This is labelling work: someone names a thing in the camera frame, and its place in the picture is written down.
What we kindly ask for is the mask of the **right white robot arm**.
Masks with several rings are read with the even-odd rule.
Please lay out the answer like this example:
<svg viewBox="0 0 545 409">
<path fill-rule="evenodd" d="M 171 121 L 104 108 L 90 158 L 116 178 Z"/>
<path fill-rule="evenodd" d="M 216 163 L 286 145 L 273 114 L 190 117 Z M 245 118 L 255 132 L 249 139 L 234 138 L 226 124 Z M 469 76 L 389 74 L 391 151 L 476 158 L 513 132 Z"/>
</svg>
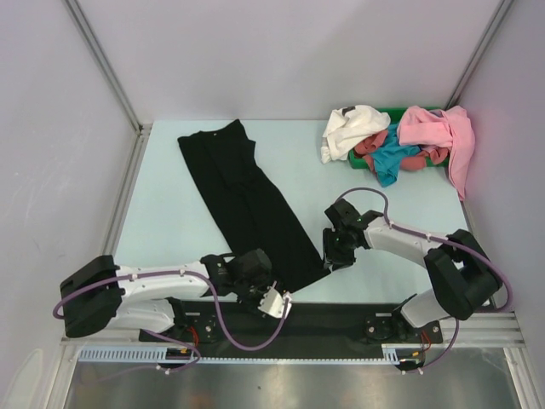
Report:
<svg viewBox="0 0 545 409">
<path fill-rule="evenodd" d="M 376 210 L 359 214 L 331 206 L 324 213 L 332 224 L 323 231 L 324 262 L 331 269 L 351 267 L 359 248 L 385 251 L 426 269 L 432 288 L 402 302 L 393 320 L 393 333 L 403 342 L 414 341 L 432 321 L 467 320 L 502 286 L 465 230 L 433 240 Z"/>
</svg>

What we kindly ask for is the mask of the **black t shirt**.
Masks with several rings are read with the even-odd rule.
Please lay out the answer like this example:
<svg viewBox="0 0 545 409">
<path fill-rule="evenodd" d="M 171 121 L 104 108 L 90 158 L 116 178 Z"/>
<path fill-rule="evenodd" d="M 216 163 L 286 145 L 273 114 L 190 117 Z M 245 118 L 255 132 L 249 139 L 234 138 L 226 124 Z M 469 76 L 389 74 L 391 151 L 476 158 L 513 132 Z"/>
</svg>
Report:
<svg viewBox="0 0 545 409">
<path fill-rule="evenodd" d="M 178 139 L 190 175 L 230 250 L 263 250 L 272 274 L 296 292 L 330 274 L 279 189 L 255 161 L 255 142 L 235 120 Z"/>
</svg>

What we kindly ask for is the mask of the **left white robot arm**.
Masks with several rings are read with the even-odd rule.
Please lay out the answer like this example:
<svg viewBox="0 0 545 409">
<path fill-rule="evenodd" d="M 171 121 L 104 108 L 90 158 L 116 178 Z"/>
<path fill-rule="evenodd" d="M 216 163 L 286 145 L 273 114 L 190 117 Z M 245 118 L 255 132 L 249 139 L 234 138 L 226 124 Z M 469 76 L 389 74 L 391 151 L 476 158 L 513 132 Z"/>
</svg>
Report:
<svg viewBox="0 0 545 409">
<path fill-rule="evenodd" d="M 260 249 L 163 268 L 121 266 L 103 255 L 61 282 L 53 316 L 63 320 L 70 338 L 105 329 L 146 329 L 176 341 L 188 330 L 184 301 L 234 294 L 250 312 L 281 318 L 284 299 L 275 284 L 272 264 Z"/>
</svg>

